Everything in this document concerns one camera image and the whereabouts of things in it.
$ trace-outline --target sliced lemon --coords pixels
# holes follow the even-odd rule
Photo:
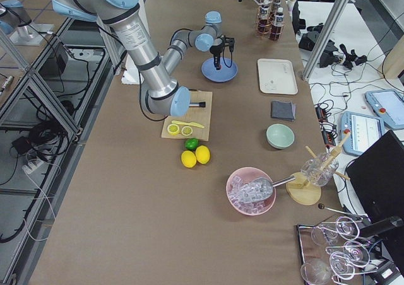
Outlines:
[[[167,126],[167,132],[169,132],[170,135],[178,135],[179,134],[179,126],[177,124],[169,124]]]
[[[192,135],[192,133],[193,133],[193,130],[192,130],[192,127],[190,127],[190,126],[188,126],[188,125],[185,125],[184,127],[182,127],[182,129],[181,129],[181,134],[183,135],[183,136],[190,136],[190,135]]]

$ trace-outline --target scoop handle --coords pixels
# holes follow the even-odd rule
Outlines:
[[[284,179],[282,179],[282,180],[273,182],[273,183],[272,183],[272,187],[277,187],[277,186],[279,186],[279,185],[288,183],[288,182],[293,181],[293,180],[295,180],[295,179],[296,179],[295,176],[293,176],[293,175],[292,175],[292,176],[289,176],[289,177],[284,178]]]

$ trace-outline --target computer monitor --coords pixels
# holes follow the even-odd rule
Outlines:
[[[347,168],[352,187],[372,223],[391,216],[404,219],[404,146],[388,131]],[[404,227],[380,234],[404,275]]]

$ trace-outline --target bottle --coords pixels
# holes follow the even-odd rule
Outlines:
[[[280,0],[273,0],[270,16],[268,18],[271,23],[272,23],[272,21],[273,21],[273,19],[275,17],[275,13],[276,13],[276,11],[278,11],[279,7],[280,7]]]
[[[271,40],[278,40],[280,34],[282,34],[282,27],[283,27],[283,8],[278,8],[278,11],[275,14],[273,19],[270,39]]]
[[[259,7],[257,31],[258,33],[269,33],[271,23],[268,18],[271,1],[265,0],[263,5]]]

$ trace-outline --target lemon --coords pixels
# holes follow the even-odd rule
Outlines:
[[[190,126],[188,126],[188,125],[185,125],[182,129],[181,129],[181,134],[183,135],[183,136],[190,136],[190,135],[192,135],[192,133],[193,133],[193,130],[192,130],[192,127],[190,127]]]
[[[192,151],[183,151],[181,154],[181,162],[185,167],[194,167],[196,164],[195,154]]]
[[[177,135],[179,133],[179,126],[177,124],[169,124],[167,126],[167,132],[169,132],[170,135]]]
[[[210,151],[205,145],[196,148],[195,155],[197,161],[201,164],[207,164],[210,160]]]

